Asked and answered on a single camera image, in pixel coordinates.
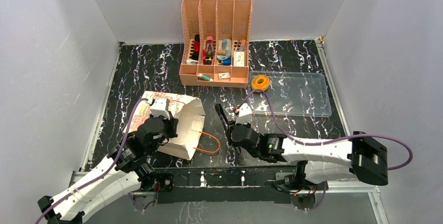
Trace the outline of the clear plastic tray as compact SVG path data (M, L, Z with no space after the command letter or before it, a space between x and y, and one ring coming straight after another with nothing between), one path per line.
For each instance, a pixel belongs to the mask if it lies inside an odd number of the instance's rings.
M329 117L332 114L328 87L321 73L251 71L249 79L264 75L265 90L276 115Z

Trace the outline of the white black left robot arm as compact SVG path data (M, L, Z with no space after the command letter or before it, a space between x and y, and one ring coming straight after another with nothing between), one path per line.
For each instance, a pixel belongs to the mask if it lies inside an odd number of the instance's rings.
M37 219L47 223L85 223L93 214L122 196L142 190L171 191L173 175L159 173L148 163L161 146L177 137L178 119L151 115L136 130L126 130L122 141L102 161L65 191L38 200Z

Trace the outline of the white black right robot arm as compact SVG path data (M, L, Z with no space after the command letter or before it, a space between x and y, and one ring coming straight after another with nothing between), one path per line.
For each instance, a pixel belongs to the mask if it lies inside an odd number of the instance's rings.
M229 145L252 157L277 163L296 164L295 185L306 190L329 180L358 179L376 186L388 184L387 148L368 134L357 134L333 142L302 139L286 134L256 132L250 124L252 112L243 104L235 121L227 119L221 104L214 106Z

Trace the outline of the orange fake bagel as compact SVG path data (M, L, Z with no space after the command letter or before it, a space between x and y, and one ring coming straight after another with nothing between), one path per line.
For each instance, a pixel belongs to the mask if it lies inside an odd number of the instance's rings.
M251 80L251 88L266 91L270 86L270 78L266 75L256 75Z

